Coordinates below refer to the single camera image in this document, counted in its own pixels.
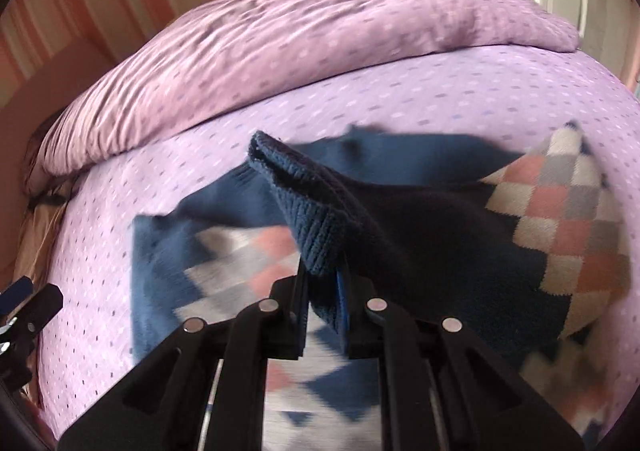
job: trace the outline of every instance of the bed sheet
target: bed sheet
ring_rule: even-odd
[[[241,163],[251,134],[285,142],[343,134],[350,124],[392,132],[470,133],[526,150],[577,119],[622,204],[640,268],[640,105],[586,54],[490,46],[364,68],[261,101],[94,167],[70,203],[50,282],[65,306],[42,334],[46,420],[60,435],[132,366],[130,224],[166,214]],[[640,381],[640,286],[601,323],[615,420]]]

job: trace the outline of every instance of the pink blanket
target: pink blanket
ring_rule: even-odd
[[[210,2],[67,108],[40,148],[27,189],[38,193],[53,177],[319,79],[492,44],[572,52],[578,34],[533,0]]]

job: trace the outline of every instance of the mattress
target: mattress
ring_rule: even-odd
[[[52,258],[50,282],[61,288],[65,306],[42,335],[46,420],[60,435],[132,367],[134,216],[167,213],[239,164],[256,129],[309,142],[340,135],[350,124],[375,125],[470,133],[526,150],[576,119],[622,204],[632,245],[632,289],[600,323],[612,398],[606,418],[615,421],[640,378],[640,176],[631,170],[640,157],[639,113],[633,95],[584,53],[476,47],[315,82],[95,166],[68,207]]]

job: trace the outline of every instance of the blanket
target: blanket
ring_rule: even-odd
[[[80,95],[28,174],[52,179],[221,113],[365,66],[462,47],[557,52],[576,29],[533,0],[218,0],[178,18]]]
[[[316,222],[323,215],[328,224]],[[428,239],[429,225],[436,235]],[[310,317],[305,357],[270,363],[265,428],[278,430],[266,442],[306,435],[318,445],[318,414],[339,415],[332,441],[367,425],[375,434],[375,366],[345,361],[329,328],[332,261],[343,252],[383,296],[414,314],[463,319],[595,442],[607,393],[590,323],[626,290],[625,241],[606,179],[574,124],[522,157],[465,135],[354,128],[290,149],[257,134],[246,163],[168,216],[135,220],[134,354],[143,357],[188,317],[235,315],[295,272],[302,257],[314,269],[311,300],[323,320]],[[380,250],[370,251],[371,243]],[[434,291],[440,302],[428,297]]]

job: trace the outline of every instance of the metal screw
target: metal screw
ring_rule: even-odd
[[[460,332],[460,330],[462,330],[462,321],[460,319],[456,319],[455,317],[447,317],[442,322],[442,328],[444,328],[447,332],[455,334],[456,332]]]
[[[380,297],[372,297],[367,301],[367,308],[372,312],[382,312],[387,306],[386,301]]]
[[[280,305],[278,304],[278,302],[274,299],[263,299],[262,301],[260,301],[260,303],[258,303],[258,307],[260,308],[261,312],[275,312],[278,308],[280,308]]]
[[[182,329],[188,334],[194,334],[204,328],[207,323],[199,317],[190,317],[182,325]]]

